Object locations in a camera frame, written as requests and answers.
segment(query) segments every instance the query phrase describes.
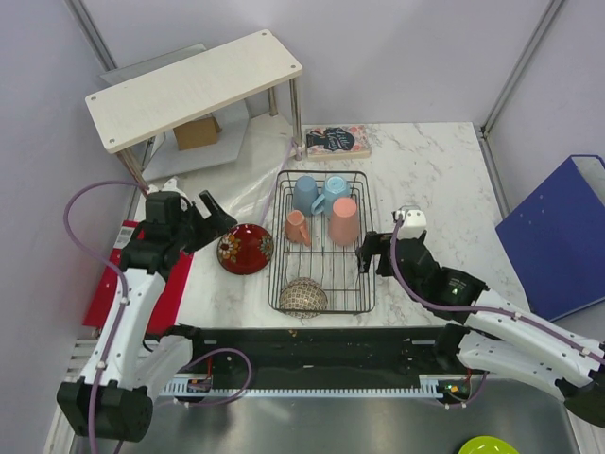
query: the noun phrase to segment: table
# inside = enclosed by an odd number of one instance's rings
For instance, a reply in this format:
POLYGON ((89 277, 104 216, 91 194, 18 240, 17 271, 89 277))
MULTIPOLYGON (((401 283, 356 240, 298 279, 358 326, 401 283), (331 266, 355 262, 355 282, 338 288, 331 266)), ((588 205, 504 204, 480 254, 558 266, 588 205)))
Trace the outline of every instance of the table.
MULTIPOLYGON (((494 227, 500 213, 471 123, 367 125, 372 157, 309 162, 288 168, 361 170, 368 176, 374 227, 392 231, 391 211, 418 204, 428 221, 427 247, 443 266, 484 280, 522 308, 527 300, 494 227)), ((181 176, 193 200, 208 189, 239 222, 258 222, 265 196, 288 148, 281 116, 254 118, 234 163, 181 176)), ((135 218, 143 218, 140 202, 135 218)), ((265 226, 270 225, 271 212, 265 226)), ((392 278, 376 277, 376 307, 361 315, 299 320, 268 305, 268 267, 250 276, 223 270, 212 244, 194 257, 177 323, 217 327, 414 326, 444 324, 413 303, 392 278)))

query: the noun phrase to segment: transparent plastic sheet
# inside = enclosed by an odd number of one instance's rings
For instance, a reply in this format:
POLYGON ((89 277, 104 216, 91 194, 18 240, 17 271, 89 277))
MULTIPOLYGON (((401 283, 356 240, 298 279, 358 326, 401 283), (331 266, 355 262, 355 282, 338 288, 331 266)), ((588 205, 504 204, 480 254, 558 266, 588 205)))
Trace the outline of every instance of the transparent plastic sheet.
MULTIPOLYGON (((180 188, 191 201, 197 203, 204 216, 208 213, 200 203, 198 194, 208 190, 237 222, 258 224, 290 147, 290 140, 291 128, 282 118, 253 118, 236 161, 178 175, 180 188)), ((162 187, 167 180, 150 183, 162 187)), ((266 228, 270 224, 270 211, 269 204, 269 215, 264 222, 266 228)), ((143 219, 144 213, 144 202, 139 201, 135 220, 143 219)))

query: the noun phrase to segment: white wall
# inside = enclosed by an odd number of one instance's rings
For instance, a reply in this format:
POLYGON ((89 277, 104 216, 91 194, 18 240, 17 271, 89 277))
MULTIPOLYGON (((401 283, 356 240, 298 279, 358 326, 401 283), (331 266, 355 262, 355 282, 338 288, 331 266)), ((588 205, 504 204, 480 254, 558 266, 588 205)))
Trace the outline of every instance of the white wall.
POLYGON ((511 208, 573 153, 605 157, 605 2, 567 2, 490 138, 511 208))
MULTIPOLYGON (((3 8, 0 61, 0 450, 32 454, 101 272, 63 231, 63 206, 87 183, 127 176, 86 110, 101 68, 61 0, 3 8)), ((126 196, 101 189, 77 204, 82 239, 109 253, 126 196)))
MULTIPOLYGON (((304 66, 305 123, 483 123, 547 0, 84 0, 118 66, 269 28, 304 66)), ((288 93, 278 91, 282 112, 288 93)), ((266 96, 256 96, 254 114, 266 96)))

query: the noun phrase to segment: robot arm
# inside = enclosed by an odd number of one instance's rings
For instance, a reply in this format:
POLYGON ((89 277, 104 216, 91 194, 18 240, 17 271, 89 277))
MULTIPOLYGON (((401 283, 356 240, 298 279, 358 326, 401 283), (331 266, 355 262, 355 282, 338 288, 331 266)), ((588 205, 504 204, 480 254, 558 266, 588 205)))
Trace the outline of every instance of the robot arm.
POLYGON ((88 433, 89 402, 99 369, 103 372, 96 394, 96 436, 138 442, 147 433, 153 401, 191 360, 189 339, 166 336, 153 353, 137 364, 149 317, 181 252, 193 253, 203 248, 236 224, 207 191, 199 196, 210 212, 208 218, 203 218, 196 205, 176 187, 175 179, 163 191, 147 195, 146 218, 137 225, 120 257, 130 300, 123 300, 118 286, 95 351, 78 382, 61 383, 57 393, 57 401, 76 435, 88 433), (112 337, 111 327, 118 318, 112 337), (107 345, 109 354, 101 361, 107 345))
POLYGON ((521 309, 464 271, 441 267, 424 246, 424 213, 409 207, 394 212, 393 220, 400 216, 403 227, 396 229, 396 238, 366 235, 357 251, 358 265, 368 272, 371 256, 380 254, 379 275, 395 275, 400 283, 403 279, 413 300, 457 323, 446 325, 436 343, 441 366, 448 370, 461 363, 525 382, 554 395, 578 417, 605 427, 605 347, 521 309))

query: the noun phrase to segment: book cover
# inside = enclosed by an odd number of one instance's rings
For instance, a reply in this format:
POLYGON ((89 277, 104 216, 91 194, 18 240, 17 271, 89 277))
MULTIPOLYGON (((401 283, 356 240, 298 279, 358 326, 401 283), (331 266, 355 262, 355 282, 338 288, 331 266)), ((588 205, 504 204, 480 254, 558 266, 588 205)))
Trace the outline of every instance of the book cover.
POLYGON ((307 130, 306 146, 311 161, 369 158, 372 154, 368 134, 363 125, 307 130))

